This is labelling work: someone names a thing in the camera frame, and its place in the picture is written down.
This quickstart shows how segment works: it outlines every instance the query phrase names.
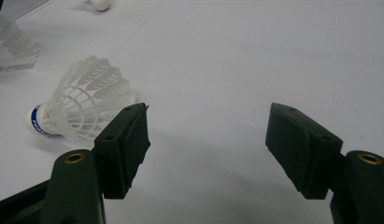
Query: gray floor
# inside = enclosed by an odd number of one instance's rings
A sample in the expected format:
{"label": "gray floor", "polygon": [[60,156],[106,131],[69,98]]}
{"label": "gray floor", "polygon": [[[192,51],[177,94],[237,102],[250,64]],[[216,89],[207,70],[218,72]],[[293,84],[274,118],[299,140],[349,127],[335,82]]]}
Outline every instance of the gray floor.
{"label": "gray floor", "polygon": [[332,223],[264,145],[272,102],[384,157],[384,0],[51,0],[17,20],[35,67],[0,73],[0,200],[83,148],[32,135],[24,116],[69,65],[109,58],[149,108],[152,143],[107,223]]}

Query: brass screw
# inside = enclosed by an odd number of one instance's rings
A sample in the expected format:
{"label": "brass screw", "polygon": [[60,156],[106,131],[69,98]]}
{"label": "brass screw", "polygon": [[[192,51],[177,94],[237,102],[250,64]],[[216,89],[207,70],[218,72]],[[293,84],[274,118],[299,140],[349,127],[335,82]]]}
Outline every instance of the brass screw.
{"label": "brass screw", "polygon": [[383,161],[379,157],[368,153],[361,153],[358,155],[358,157],[361,161],[367,162],[372,165],[380,165],[381,163],[383,163]]}
{"label": "brass screw", "polygon": [[72,155],[67,156],[64,159],[65,163],[73,164],[84,160],[84,154],[83,153],[74,153]]}

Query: badminton birdie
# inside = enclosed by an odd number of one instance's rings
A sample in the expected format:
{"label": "badminton birdie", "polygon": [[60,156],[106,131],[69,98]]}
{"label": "badminton birdie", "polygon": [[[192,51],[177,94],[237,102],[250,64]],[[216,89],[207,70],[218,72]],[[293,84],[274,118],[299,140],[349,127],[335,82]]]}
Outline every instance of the badminton birdie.
{"label": "badminton birdie", "polygon": [[93,147],[93,140],[135,95],[108,59],[90,56],[74,63],[50,101],[31,109],[26,126],[36,134],[61,134]]}
{"label": "badminton birdie", "polygon": [[0,16],[0,70],[31,66],[38,55],[37,43],[28,39],[14,21]]}

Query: shuttlecock cork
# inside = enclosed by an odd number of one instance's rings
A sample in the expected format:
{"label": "shuttlecock cork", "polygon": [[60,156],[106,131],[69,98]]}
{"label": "shuttlecock cork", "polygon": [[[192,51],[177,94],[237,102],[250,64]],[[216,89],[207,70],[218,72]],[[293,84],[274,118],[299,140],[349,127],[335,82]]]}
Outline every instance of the shuttlecock cork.
{"label": "shuttlecock cork", "polygon": [[38,56],[37,43],[27,38],[16,22],[0,16],[0,70],[31,66]]}
{"label": "shuttlecock cork", "polygon": [[90,56],[70,66],[51,99],[28,112],[26,126],[36,134],[61,134],[92,147],[109,122],[134,104],[129,90],[120,68]]}

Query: blue band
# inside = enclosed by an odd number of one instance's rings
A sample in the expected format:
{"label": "blue band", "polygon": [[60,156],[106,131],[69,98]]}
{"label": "blue band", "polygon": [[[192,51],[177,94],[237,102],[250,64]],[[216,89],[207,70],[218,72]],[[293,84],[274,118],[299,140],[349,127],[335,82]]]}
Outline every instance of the blue band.
{"label": "blue band", "polygon": [[40,128],[39,124],[37,123],[37,109],[40,107],[40,105],[38,105],[37,107],[34,108],[34,110],[32,111],[32,115],[31,115],[31,121],[32,121],[32,125],[34,125],[34,128],[41,134],[44,134],[44,135],[50,135],[49,133],[46,133],[45,131],[43,131],[43,129]]}

